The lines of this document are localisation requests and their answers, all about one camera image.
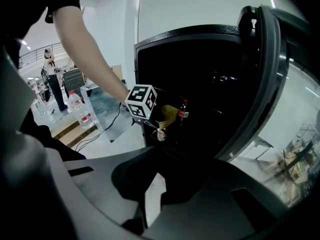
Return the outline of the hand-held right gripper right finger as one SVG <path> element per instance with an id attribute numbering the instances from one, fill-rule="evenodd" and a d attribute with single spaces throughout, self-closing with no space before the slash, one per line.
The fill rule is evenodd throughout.
<path id="1" fill-rule="evenodd" d="M 175 147 L 158 149 L 158 172 L 165 179 L 161 205 L 188 202 L 204 184 L 213 157 L 200 150 Z"/>

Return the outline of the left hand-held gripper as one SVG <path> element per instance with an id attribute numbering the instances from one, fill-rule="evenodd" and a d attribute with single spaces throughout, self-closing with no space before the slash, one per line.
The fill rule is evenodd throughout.
<path id="1" fill-rule="evenodd" d="M 155 120 L 153 110 L 156 106 L 157 92 L 152 85 L 137 84 L 128 93 L 125 104 L 135 120 L 157 129 L 159 124 Z"/>

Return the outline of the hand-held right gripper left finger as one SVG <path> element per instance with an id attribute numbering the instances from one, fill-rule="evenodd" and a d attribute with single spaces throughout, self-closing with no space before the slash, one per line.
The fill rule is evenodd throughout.
<path id="1" fill-rule="evenodd" d="M 153 147 L 117 165 L 111 174 L 111 182 L 120 196 L 138 203 L 133 218 L 122 224 L 123 228 L 136 235 L 142 235 L 149 227 L 147 191 L 158 173 L 160 155 L 161 149 Z"/>

